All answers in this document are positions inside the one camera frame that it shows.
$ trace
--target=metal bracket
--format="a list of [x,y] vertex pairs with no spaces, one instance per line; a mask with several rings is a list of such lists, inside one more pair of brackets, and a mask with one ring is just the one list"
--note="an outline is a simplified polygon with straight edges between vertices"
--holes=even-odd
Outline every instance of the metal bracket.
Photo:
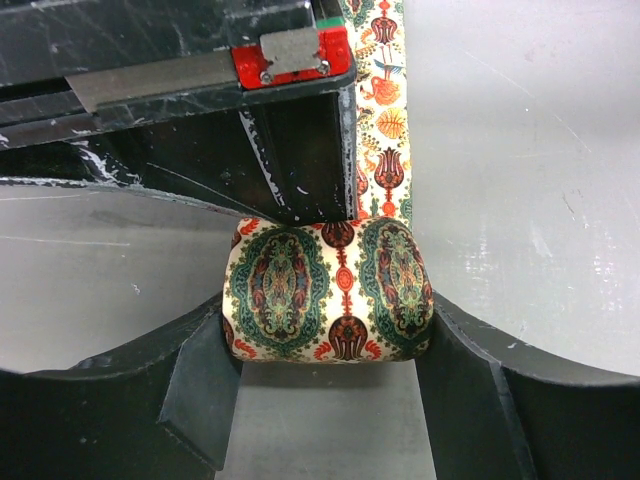
[[320,40],[315,28],[307,27],[262,35],[260,47],[264,58],[269,62],[269,67],[263,72],[265,77],[273,78],[282,73],[323,69],[323,59],[318,57]]

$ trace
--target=fabric roll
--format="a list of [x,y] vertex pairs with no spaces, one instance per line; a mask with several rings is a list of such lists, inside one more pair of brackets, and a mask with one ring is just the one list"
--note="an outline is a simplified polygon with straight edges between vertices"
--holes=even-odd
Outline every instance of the fabric roll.
[[245,361],[398,361],[425,351],[433,296],[400,221],[240,223],[225,278],[224,331]]

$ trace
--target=green medallion motif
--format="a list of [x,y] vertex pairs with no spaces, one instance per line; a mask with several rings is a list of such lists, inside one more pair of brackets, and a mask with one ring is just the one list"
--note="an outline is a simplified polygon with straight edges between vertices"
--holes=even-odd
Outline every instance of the green medallion motif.
[[367,21],[367,15],[373,9],[373,0],[340,0],[342,14],[355,28]]
[[433,306],[411,233],[397,220],[379,219],[366,226],[360,248],[360,281],[374,302],[370,319],[382,340],[399,350],[398,358],[415,356],[431,335]]
[[316,240],[301,229],[274,228],[252,239],[230,284],[236,324],[279,358],[295,358],[323,330],[329,275]]

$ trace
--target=white floor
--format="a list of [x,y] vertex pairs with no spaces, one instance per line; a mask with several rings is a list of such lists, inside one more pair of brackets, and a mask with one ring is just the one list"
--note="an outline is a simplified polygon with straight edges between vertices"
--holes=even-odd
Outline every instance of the white floor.
[[[640,4],[406,13],[415,231],[434,286],[526,342],[640,375]],[[0,189],[0,366],[66,368],[195,307],[221,287],[234,224]],[[435,478],[418,398],[411,363],[248,365],[220,478]]]

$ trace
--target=patterned fabric strip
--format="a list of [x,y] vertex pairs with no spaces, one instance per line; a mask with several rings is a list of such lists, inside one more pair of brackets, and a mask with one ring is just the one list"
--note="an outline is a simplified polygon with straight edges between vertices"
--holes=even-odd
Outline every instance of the patterned fabric strip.
[[411,227],[404,2],[341,0],[358,75],[359,218]]

